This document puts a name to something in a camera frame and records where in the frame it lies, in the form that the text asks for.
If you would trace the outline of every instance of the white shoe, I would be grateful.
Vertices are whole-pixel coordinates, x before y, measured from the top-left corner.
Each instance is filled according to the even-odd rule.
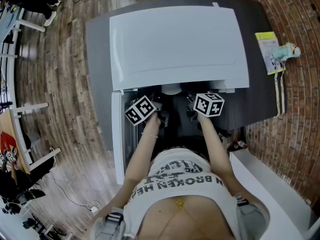
[[[52,7],[59,6],[60,4],[61,4],[61,1],[58,0],[58,2],[56,2],[55,4],[52,4]]]
[[[52,21],[54,20],[54,18],[56,16],[57,16],[57,12],[56,11],[52,11],[51,17],[45,21],[44,26],[48,27],[52,23]]]

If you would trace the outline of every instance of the brick wall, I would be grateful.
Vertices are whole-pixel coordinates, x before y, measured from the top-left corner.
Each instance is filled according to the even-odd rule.
[[[320,197],[320,0],[262,3],[279,44],[290,41],[301,57],[286,64],[287,113],[246,128],[250,151],[311,206]]]

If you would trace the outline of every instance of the white appliance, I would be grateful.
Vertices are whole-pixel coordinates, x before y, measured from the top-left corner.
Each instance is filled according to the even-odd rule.
[[[213,89],[248,88],[245,48],[233,9],[173,6],[110,18],[112,138],[117,181],[138,138],[124,109],[137,88],[209,81]]]

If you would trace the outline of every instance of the dark gray table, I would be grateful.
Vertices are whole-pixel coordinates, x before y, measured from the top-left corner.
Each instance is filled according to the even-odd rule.
[[[215,124],[226,130],[240,128],[277,115],[273,75],[267,75],[255,38],[257,32],[272,31],[267,15],[258,2],[251,0],[152,0],[111,11],[86,23],[86,50],[96,114],[108,150],[112,150],[111,93],[113,91],[109,18],[129,12],[171,6],[213,6],[234,9],[240,27],[249,72],[249,88],[221,93],[224,108]]]

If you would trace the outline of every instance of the yellow and white booklet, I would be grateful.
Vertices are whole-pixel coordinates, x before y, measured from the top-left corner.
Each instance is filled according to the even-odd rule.
[[[266,72],[268,75],[279,73],[286,70],[283,63],[276,62],[272,55],[274,48],[279,47],[278,39],[274,32],[260,32],[255,33],[255,38],[258,40],[258,44],[262,53]]]

